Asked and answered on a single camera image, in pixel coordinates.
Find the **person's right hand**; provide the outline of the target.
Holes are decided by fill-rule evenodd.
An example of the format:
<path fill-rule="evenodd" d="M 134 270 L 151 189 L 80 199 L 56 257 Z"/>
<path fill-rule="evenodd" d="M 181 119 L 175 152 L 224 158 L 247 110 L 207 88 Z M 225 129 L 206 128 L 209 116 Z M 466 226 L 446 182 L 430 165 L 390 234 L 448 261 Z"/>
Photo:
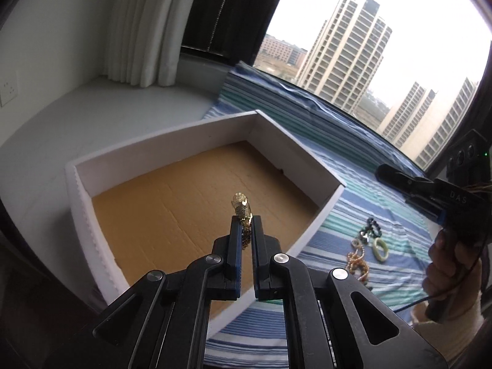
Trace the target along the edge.
<path fill-rule="evenodd" d="M 436 296 L 439 300 L 445 298 L 444 291 L 456 284 L 454 278 L 458 272 L 464 270 L 467 276 L 459 287 L 455 288 L 456 298 L 453 309 L 467 310 L 473 306 L 481 287 L 482 262 L 477 257 L 475 249 L 466 248 L 457 243 L 453 251 L 448 247 L 451 233 L 441 229 L 429 250 L 431 263 L 426 269 L 423 289 L 429 296 Z"/>

